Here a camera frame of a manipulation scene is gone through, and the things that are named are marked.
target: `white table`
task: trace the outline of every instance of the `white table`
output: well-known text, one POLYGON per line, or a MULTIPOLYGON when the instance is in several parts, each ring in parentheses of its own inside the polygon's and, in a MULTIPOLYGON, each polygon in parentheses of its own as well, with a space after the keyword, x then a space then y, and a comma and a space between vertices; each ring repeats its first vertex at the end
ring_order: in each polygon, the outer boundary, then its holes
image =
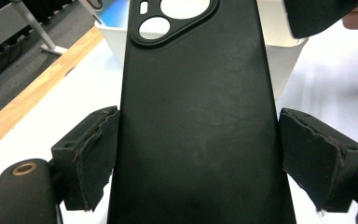
MULTIPOLYGON (((48 96, 0 141, 0 174, 26 159, 51 159, 50 148, 90 112, 119 105, 122 68, 102 41, 48 96)), ((337 23, 303 49, 277 112, 289 107, 312 114, 358 142, 358 31, 337 23)), ((354 223, 348 214, 322 217, 291 182, 297 223, 354 223)), ((105 223, 110 186, 96 212, 66 212, 64 223, 105 223)))

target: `wooden table edge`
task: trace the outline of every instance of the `wooden table edge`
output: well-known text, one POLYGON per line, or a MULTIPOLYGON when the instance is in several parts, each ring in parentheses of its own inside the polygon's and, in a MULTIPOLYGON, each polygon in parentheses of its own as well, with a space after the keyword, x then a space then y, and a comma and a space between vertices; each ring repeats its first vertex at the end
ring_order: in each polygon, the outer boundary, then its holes
POLYGON ((0 111, 0 140, 101 41, 95 26, 0 111))

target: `table surface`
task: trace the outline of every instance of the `table surface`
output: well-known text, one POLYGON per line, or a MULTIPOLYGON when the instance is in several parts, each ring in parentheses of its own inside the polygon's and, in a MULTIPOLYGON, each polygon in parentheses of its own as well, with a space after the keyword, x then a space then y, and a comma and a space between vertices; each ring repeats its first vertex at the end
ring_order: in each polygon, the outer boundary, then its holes
MULTIPOLYGON (((119 105, 122 67, 101 40, 91 29, 0 112, 0 173, 17 161, 49 161, 49 149, 90 112, 119 105)), ((358 142, 358 31, 338 22, 311 37, 276 106, 309 113, 358 142)), ((356 203, 348 214, 323 216, 293 180, 291 190, 297 223, 354 223, 356 203)), ((104 223, 108 196, 109 187, 93 214, 63 211, 64 223, 104 223)))

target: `gray carpet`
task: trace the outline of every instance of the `gray carpet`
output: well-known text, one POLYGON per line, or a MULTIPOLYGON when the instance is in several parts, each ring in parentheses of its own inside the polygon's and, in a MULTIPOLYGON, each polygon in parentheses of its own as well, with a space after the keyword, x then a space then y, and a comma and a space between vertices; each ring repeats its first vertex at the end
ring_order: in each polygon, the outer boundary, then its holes
MULTIPOLYGON (((94 19, 77 1, 67 5, 53 16, 48 25, 43 25, 57 46, 70 48, 94 24, 94 19)), ((42 40, 36 32, 12 47, 7 46, 0 55, 0 67, 5 67, 7 58, 21 56, 0 74, 0 110, 22 92, 45 71, 59 56, 42 51, 42 40)))

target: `phone case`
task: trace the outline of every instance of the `phone case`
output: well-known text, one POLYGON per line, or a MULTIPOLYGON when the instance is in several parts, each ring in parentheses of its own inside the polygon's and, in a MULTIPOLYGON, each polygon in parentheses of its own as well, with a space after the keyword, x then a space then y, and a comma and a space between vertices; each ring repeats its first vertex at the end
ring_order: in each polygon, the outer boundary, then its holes
POLYGON ((256 1, 130 5, 108 223, 296 223, 256 1), (142 22, 162 17, 155 40, 142 22))

